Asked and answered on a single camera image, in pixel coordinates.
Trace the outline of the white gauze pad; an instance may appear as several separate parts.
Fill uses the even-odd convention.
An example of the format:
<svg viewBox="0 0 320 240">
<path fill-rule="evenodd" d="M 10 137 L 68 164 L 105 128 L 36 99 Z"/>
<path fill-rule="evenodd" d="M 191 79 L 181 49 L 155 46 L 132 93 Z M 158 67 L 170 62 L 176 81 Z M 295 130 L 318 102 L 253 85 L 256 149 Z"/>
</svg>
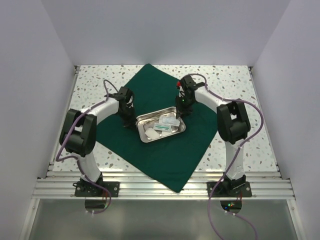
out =
<svg viewBox="0 0 320 240">
<path fill-rule="evenodd" d="M 148 128 L 145 131 L 145 135 L 151 140 L 156 140 L 156 139 L 160 138 L 160 134 L 156 130 L 154 130 L 153 128 Z"/>
</svg>

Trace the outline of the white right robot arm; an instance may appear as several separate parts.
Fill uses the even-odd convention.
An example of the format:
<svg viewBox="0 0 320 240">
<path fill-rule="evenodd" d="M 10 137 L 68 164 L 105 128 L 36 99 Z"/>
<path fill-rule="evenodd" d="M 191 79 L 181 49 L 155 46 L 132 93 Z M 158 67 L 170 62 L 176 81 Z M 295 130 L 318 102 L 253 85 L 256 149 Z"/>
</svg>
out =
<svg viewBox="0 0 320 240">
<path fill-rule="evenodd" d="M 223 177 L 210 191 L 214 196 L 235 196 L 246 184 L 241 141 L 248 137 L 251 125 L 244 102 L 223 98 L 209 90 L 207 82 L 196 83 L 193 74 L 182 77 L 175 97 L 176 117 L 192 113 L 192 105 L 201 103 L 217 115 L 217 131 L 225 143 L 226 168 Z"/>
</svg>

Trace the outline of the dark green surgical cloth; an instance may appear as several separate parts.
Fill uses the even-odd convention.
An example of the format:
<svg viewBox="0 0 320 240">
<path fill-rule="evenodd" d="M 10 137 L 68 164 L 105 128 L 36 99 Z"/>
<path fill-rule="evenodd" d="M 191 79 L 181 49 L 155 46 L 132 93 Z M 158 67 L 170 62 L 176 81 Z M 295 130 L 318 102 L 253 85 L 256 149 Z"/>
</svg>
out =
<svg viewBox="0 0 320 240">
<path fill-rule="evenodd" d="M 178 79 L 144 65 L 125 85 L 134 93 L 137 116 L 175 105 Z M 117 114 L 97 125 L 96 141 L 122 157 L 150 178 L 172 191 L 180 192 L 217 133 L 216 113 L 201 103 L 183 118 L 186 130 L 173 136 L 143 143 L 136 128 L 124 127 Z"/>
</svg>

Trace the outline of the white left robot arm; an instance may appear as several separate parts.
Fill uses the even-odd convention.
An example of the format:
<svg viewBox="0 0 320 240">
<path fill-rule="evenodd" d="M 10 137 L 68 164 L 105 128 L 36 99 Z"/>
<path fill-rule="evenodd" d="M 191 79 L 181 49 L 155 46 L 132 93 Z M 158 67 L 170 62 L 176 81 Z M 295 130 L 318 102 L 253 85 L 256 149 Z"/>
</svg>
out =
<svg viewBox="0 0 320 240">
<path fill-rule="evenodd" d="M 80 171 L 80 184 L 86 186 L 92 196 L 103 193 L 104 184 L 93 149 L 96 144 L 97 125 L 112 115 L 118 115 L 125 127 L 136 123 L 134 93 L 122 86 L 116 93 L 107 93 L 105 99 L 82 110 L 67 111 L 59 137 L 61 146 L 56 162 L 68 158 L 76 160 Z"/>
</svg>

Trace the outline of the white crinkled sterile pouch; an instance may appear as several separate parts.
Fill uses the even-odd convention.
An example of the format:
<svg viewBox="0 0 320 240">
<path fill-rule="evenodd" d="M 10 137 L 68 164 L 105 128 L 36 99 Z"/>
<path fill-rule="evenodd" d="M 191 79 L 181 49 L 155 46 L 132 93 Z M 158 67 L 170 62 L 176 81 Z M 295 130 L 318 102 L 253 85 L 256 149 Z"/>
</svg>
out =
<svg viewBox="0 0 320 240">
<path fill-rule="evenodd" d="M 175 116 L 160 116 L 159 123 L 178 127 L 180 125 L 180 120 Z"/>
</svg>

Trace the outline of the green striped white packet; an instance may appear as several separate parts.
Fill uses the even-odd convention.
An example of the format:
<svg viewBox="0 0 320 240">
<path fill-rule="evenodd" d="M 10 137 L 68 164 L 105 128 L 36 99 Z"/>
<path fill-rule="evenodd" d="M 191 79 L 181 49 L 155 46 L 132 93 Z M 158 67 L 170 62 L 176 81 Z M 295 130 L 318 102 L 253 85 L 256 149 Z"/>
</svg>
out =
<svg viewBox="0 0 320 240">
<path fill-rule="evenodd" d="M 155 122 L 153 125 L 153 129 L 155 131 L 171 132 L 172 126 L 170 124 Z"/>
</svg>

